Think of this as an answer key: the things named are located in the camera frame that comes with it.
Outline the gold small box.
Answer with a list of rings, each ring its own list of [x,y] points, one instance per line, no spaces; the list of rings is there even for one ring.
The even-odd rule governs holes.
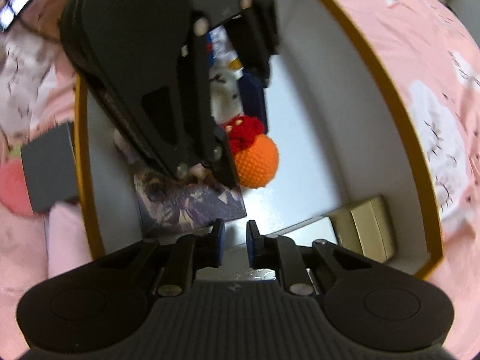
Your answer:
[[[395,231],[383,195],[352,202],[326,215],[337,243],[379,263],[397,251]]]

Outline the pink fluffy peach plush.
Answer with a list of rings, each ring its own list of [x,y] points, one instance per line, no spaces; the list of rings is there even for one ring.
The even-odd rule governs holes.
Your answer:
[[[1,204],[15,215],[26,218],[35,216],[18,151],[8,152],[1,162]]]

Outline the yellow cardboard box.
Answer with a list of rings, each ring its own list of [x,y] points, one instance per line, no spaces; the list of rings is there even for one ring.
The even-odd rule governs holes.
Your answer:
[[[264,230],[383,195],[391,267],[426,277],[441,260],[431,177],[406,106],[366,37],[334,0],[274,0],[278,49],[264,88],[280,151],[273,182],[243,195]]]

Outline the pink card wallet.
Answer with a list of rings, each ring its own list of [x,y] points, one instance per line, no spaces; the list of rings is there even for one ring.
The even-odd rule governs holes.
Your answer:
[[[64,274],[93,261],[78,205],[57,202],[46,222],[48,277]]]

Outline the white blue plush toy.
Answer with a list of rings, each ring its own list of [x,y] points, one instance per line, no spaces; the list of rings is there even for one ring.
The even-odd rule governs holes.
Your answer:
[[[237,116],[256,117],[269,130],[264,88],[244,70],[223,26],[208,34],[211,114],[218,125]]]

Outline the orange red crochet toy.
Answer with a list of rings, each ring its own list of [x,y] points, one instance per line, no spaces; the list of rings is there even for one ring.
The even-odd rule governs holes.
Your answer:
[[[222,125],[233,155],[239,184],[248,189],[264,188],[278,171],[279,152],[256,117],[239,115]]]

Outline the pink patterned bed sheet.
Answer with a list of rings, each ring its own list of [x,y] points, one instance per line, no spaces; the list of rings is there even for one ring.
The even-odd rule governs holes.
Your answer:
[[[456,316],[446,340],[459,359],[479,351],[479,47],[436,0],[336,0],[399,91],[416,126],[442,222],[444,256],[431,281]],[[27,349],[20,296],[48,276],[45,223],[1,209],[1,357]]]

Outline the grey flat box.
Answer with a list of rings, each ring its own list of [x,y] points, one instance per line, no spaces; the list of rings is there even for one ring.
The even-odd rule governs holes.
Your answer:
[[[73,123],[57,125],[21,149],[32,211],[43,214],[55,203],[78,199]]]

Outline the purple anime picture card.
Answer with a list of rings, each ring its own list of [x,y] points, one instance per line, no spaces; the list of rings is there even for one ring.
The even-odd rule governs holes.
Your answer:
[[[144,235],[192,233],[247,215],[241,189],[223,186],[201,165],[177,181],[137,163],[133,184]]]

